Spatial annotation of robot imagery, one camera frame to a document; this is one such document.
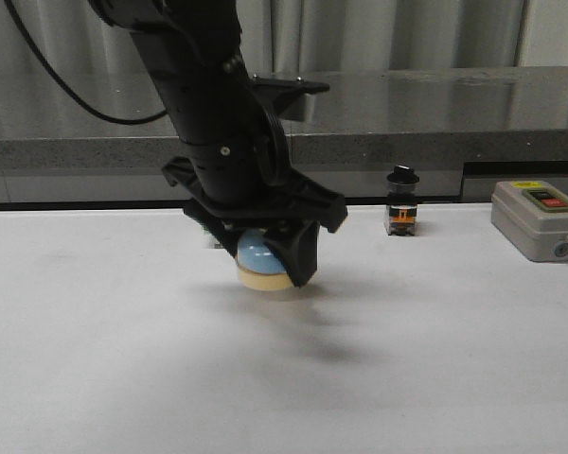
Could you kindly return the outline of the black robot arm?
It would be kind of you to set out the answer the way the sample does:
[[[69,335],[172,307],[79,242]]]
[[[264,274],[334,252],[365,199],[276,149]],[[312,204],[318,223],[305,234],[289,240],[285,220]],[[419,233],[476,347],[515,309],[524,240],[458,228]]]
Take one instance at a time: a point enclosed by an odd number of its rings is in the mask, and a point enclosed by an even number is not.
[[[127,30],[183,144],[163,169],[188,193],[184,212],[235,254],[242,235],[264,234],[296,287],[317,269],[321,229],[346,218],[343,195],[293,169],[280,116],[322,82],[251,77],[232,1],[95,1]]]

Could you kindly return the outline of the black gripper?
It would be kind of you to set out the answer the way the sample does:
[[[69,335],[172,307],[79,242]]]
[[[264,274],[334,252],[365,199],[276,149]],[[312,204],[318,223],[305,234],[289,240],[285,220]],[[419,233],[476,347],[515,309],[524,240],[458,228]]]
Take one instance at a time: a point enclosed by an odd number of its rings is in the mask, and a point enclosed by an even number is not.
[[[263,243],[295,287],[307,285],[317,270],[319,226],[338,230],[347,216],[345,197],[292,167],[281,130],[185,144],[184,152],[162,171],[170,185],[181,185],[203,209],[185,215],[232,257],[245,228],[268,229]]]

